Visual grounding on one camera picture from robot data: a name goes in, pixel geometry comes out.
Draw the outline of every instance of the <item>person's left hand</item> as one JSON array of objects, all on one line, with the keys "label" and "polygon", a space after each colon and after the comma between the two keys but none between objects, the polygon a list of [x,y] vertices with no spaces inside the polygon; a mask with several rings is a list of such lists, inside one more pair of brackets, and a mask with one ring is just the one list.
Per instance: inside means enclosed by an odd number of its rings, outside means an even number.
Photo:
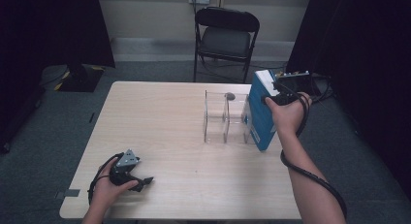
[{"label": "person's left hand", "polygon": [[111,159],[106,167],[100,172],[100,179],[97,181],[94,188],[91,206],[93,206],[93,204],[98,204],[98,206],[103,206],[102,208],[107,209],[117,200],[121,193],[139,184],[136,180],[128,181],[119,186],[111,183],[109,178],[110,169],[116,160],[117,158]]}]

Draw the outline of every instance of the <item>black folding chair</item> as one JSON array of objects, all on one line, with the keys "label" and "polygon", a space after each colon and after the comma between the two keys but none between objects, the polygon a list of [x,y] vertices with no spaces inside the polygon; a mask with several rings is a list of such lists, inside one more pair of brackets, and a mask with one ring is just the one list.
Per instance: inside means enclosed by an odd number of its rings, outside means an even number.
[{"label": "black folding chair", "polygon": [[[245,83],[251,55],[260,30],[260,21],[248,12],[207,7],[196,12],[196,50],[194,77],[196,81],[197,60],[204,57],[243,62]],[[202,36],[200,26],[205,27]]]}]

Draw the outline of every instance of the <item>black curtain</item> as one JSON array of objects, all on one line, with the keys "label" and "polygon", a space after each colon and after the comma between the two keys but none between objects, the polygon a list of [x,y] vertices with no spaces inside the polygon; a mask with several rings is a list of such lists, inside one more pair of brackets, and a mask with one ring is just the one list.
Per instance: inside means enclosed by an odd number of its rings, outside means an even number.
[{"label": "black curtain", "polygon": [[310,0],[287,66],[289,72],[307,67],[331,77],[336,97],[361,136],[409,198],[410,4],[411,0]]},{"label": "black curtain", "polygon": [[0,133],[45,67],[67,64],[68,57],[114,67],[99,0],[0,0]]}]

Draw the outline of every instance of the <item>human hand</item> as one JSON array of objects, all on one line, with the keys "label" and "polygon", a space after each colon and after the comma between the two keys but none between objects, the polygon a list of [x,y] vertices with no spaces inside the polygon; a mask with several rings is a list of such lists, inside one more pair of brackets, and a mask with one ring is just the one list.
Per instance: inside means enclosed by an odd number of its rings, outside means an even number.
[{"label": "human hand", "polygon": [[[303,92],[301,93],[301,95],[305,97],[305,99],[304,97],[301,98],[309,107],[312,103],[309,95]],[[278,106],[268,97],[266,98],[266,104],[271,110],[272,120],[274,121],[277,131],[296,134],[303,119],[303,106],[300,103],[300,100],[297,100],[286,106]]]},{"label": "human hand", "polygon": [[110,169],[115,163],[117,158],[113,158],[106,165],[106,167],[100,172],[99,178],[93,193],[93,199],[91,200],[91,206],[98,206],[104,210],[108,209],[120,196],[121,193],[131,189],[139,184],[136,180],[128,181],[122,185],[114,185],[110,181]]}]

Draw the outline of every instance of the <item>wooden table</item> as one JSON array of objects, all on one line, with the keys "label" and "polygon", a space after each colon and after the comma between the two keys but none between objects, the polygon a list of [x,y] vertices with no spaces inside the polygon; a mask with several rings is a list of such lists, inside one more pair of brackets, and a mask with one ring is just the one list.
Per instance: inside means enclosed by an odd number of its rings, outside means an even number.
[{"label": "wooden table", "polygon": [[106,213],[118,219],[300,219],[279,140],[260,152],[253,144],[206,144],[205,93],[247,94],[249,84],[118,81],[111,87],[70,189],[63,218],[83,218],[98,168],[132,149],[132,171],[154,176],[141,193],[127,191]]}]

